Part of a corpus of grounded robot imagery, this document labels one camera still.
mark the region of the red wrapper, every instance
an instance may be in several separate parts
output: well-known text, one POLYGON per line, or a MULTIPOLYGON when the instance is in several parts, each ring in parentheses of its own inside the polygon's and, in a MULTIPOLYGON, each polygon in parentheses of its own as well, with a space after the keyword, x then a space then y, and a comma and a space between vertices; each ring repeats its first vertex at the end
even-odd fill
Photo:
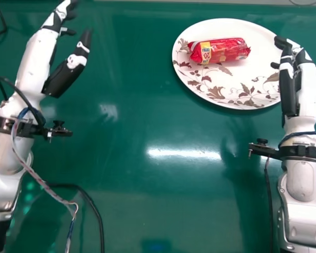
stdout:
POLYGON ((191 59, 201 64, 246 59, 251 52, 242 38, 195 41, 188 44, 191 59))

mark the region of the black cable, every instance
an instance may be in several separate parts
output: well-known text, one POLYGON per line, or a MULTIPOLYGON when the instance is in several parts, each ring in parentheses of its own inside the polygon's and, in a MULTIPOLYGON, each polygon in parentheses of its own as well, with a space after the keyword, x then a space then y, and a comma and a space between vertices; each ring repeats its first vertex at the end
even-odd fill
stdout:
POLYGON ((1 10, 0 10, 0 19, 1 19, 2 25, 3 25, 3 27, 4 27, 4 28, 0 31, 0 34, 3 34, 3 33, 6 33, 6 32, 7 32, 7 25, 6 25, 6 21, 5 21, 4 16, 2 15, 1 10))
POLYGON ((31 103, 29 102, 29 100, 26 98, 26 96, 23 94, 23 92, 14 85, 14 83, 12 83, 8 78, 0 76, 0 89, 3 89, 2 87, 2 83, 1 82, 5 82, 7 83, 10 87, 12 87, 14 89, 14 91, 21 97, 21 99, 26 103, 26 105, 28 106, 29 110, 32 112, 32 115, 34 116, 38 127, 40 128, 41 134, 42 136, 47 140, 47 137, 45 136, 45 129, 43 127, 43 123, 42 123, 42 119, 41 117, 36 113, 34 107, 32 107, 31 103))
POLYGON ((285 141, 289 140, 290 138, 297 137, 297 136, 301 136, 301 135, 315 135, 315 134, 316 134, 316 131, 290 133, 290 134, 288 134, 286 137, 284 137, 284 138, 280 141, 280 143, 279 143, 279 145, 278 145, 278 148, 280 148, 281 145, 282 145, 285 141))
POLYGON ((272 192, 270 190, 270 182, 269 182, 269 176, 268 176, 268 164, 269 164, 269 158, 267 158, 267 161, 265 162, 264 166, 264 178, 265 178, 265 183, 267 187, 267 195, 268 195, 268 206, 269 206, 269 226, 270 226, 270 247, 269 247, 269 252, 273 253, 273 231, 274 231, 274 225, 273 225, 273 201, 272 201, 272 192))
POLYGON ((7 101, 7 100, 8 100, 8 96, 7 96, 7 93, 6 93, 6 91, 5 91, 5 88, 4 88, 4 86, 2 85, 1 81, 0 81, 0 90, 1 90, 2 95, 4 96, 5 101, 7 101))
POLYGON ((89 203, 89 205, 91 206, 91 208, 94 211, 94 214, 96 215, 96 218, 98 220, 98 227, 100 230, 100 246, 101 246, 101 253, 104 253, 104 229, 103 229, 103 221, 102 221, 102 217, 100 212, 98 211, 94 200, 89 196, 89 194, 80 186, 76 185, 76 184, 72 184, 72 183, 48 183, 47 184, 50 187, 53 188, 74 188, 76 190, 78 190, 83 198, 89 203))
POLYGON ((315 2, 312 2, 312 3, 297 3, 295 2, 294 0, 289 0, 292 4, 294 5, 298 5, 298 6, 312 6, 312 5, 315 5, 316 4, 316 1, 315 2))

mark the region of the cable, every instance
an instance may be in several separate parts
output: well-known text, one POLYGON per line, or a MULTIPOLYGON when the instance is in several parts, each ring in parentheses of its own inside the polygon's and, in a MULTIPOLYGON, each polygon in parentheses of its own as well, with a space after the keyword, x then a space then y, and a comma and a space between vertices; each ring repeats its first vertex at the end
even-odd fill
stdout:
POLYGON ((4 86, 2 85, 1 81, 0 81, 0 90, 1 90, 2 95, 4 96, 4 100, 7 101, 7 100, 8 100, 8 96, 7 96, 7 93, 6 93, 6 91, 5 91, 5 88, 4 88, 4 86))
POLYGON ((104 229, 103 229, 103 221, 100 212, 98 211, 93 199, 89 196, 89 194, 80 186, 72 183, 47 183, 50 187, 53 188, 74 188, 78 190, 86 202, 89 203, 91 208, 94 211, 94 214, 98 220, 98 227, 100 230, 100 245, 101 245, 101 253, 104 253, 104 229))
POLYGON ((290 1, 290 3, 292 3, 294 5, 298 5, 298 6, 312 6, 312 5, 316 4, 316 1, 312 2, 312 3, 306 3, 306 4, 300 4, 300 3, 295 2, 294 0, 289 0, 289 1, 290 1))
POLYGON ((5 21, 4 16, 2 15, 1 10, 0 10, 0 19, 1 19, 2 25, 3 25, 3 27, 4 27, 4 28, 0 31, 0 34, 3 34, 3 33, 6 33, 6 32, 7 32, 7 25, 6 25, 6 21, 5 21))
POLYGON ((268 176, 268 165, 269 165, 269 157, 267 158, 264 166, 264 178, 265 183, 267 187, 267 195, 268 195, 268 206, 269 206, 269 226, 270 226, 270 245, 269 245, 269 252, 273 253, 273 231, 274 231, 274 225, 273 225, 273 201, 272 201, 272 192, 270 189, 270 182, 269 182, 269 176, 268 176))
POLYGON ((310 131, 310 132, 297 132, 297 133, 291 133, 291 134, 288 134, 287 136, 285 136, 279 143, 279 148, 281 147, 281 145, 289 140, 290 138, 292 137, 297 137, 297 136, 301 136, 301 135, 316 135, 316 131, 310 131))
POLYGON ((41 117, 37 114, 35 108, 32 107, 31 103, 29 102, 29 100, 26 98, 26 96, 23 94, 23 92, 16 87, 8 78, 0 76, 0 87, 2 87, 2 83, 1 81, 7 83, 10 87, 12 87, 14 89, 14 91, 21 97, 21 99, 26 103, 26 105, 28 106, 29 110, 31 111, 32 115, 34 116, 38 127, 40 128, 41 134, 42 136, 45 138, 45 140, 47 139, 47 136, 45 136, 45 129, 43 127, 43 122, 41 117))
POLYGON ((23 168, 25 168, 25 170, 38 182, 38 184, 40 184, 44 190, 52 197, 54 198, 56 201, 58 201, 59 203, 63 204, 71 213, 72 215, 72 221, 70 223, 70 228, 69 228, 69 232, 67 235, 67 243, 66 243, 66 248, 65 248, 65 253, 69 253, 70 250, 70 245, 71 245, 71 237, 72 237, 72 232, 73 232, 73 227, 74 227, 74 222, 76 220, 76 215, 78 212, 78 204, 74 201, 67 201, 63 198, 61 198, 59 195, 57 195, 47 184, 44 180, 42 180, 42 178, 33 170, 32 167, 30 167, 26 161, 20 156, 20 154, 17 152, 17 148, 15 145, 15 137, 16 137, 16 132, 17 132, 17 128, 18 128, 18 124, 20 122, 20 119, 17 119, 12 127, 12 131, 11 131, 11 144, 12 144, 12 150, 13 153, 15 154, 15 157, 17 158, 18 162, 22 165, 23 168), (70 205, 74 205, 75 206, 75 210, 73 210, 70 205))

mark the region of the green surface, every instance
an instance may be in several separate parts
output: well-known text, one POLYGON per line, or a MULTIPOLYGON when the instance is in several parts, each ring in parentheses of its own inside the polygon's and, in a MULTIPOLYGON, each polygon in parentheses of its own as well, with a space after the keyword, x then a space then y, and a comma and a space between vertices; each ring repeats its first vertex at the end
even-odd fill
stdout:
MULTIPOLYGON (((56 3, 0 2, 9 25, 0 37, 0 75, 15 79, 28 38, 56 3)), ((65 120, 74 136, 39 138, 35 170, 91 194, 107 253, 268 252, 265 160, 248 160, 247 145, 257 137, 277 145, 280 107, 241 112, 202 101, 174 73, 171 49, 188 26, 232 17, 299 42, 316 62, 316 8, 84 2, 77 13, 69 28, 94 29, 88 65, 61 99, 42 102, 47 119, 65 120)), ((59 39, 54 66, 77 40, 59 39)), ((272 160, 269 170, 276 212, 280 163, 272 160)), ((63 194, 81 206, 71 252, 98 252, 91 210, 78 194, 63 194)), ((26 176, 6 252, 63 252, 69 222, 26 176)))

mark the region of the robotic arm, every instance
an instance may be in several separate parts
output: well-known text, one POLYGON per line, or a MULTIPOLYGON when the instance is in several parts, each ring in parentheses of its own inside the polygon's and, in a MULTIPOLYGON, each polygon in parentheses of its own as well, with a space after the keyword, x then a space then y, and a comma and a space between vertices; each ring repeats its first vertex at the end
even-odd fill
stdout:
POLYGON ((250 152, 282 161, 278 191, 281 252, 316 253, 316 66, 299 44, 275 37, 282 50, 279 85, 285 136, 275 150, 267 140, 250 143, 250 152))
MULTIPOLYGON (((25 173, 12 150, 10 134, 15 119, 26 109, 40 113, 40 101, 46 95, 59 98, 75 82, 87 63, 92 34, 89 30, 82 34, 74 52, 50 74, 57 38, 75 34, 64 28, 63 23, 75 17, 73 9, 76 4, 77 0, 61 2, 27 42, 15 87, 27 98, 32 109, 28 108, 17 92, 0 105, 0 251, 5 245, 6 232, 20 193, 21 178, 25 173)), ((27 164, 33 161, 33 135, 42 135, 46 140, 72 135, 62 127, 62 121, 54 121, 55 126, 49 129, 43 127, 44 122, 41 123, 42 126, 32 112, 28 111, 18 128, 16 147, 27 164)))

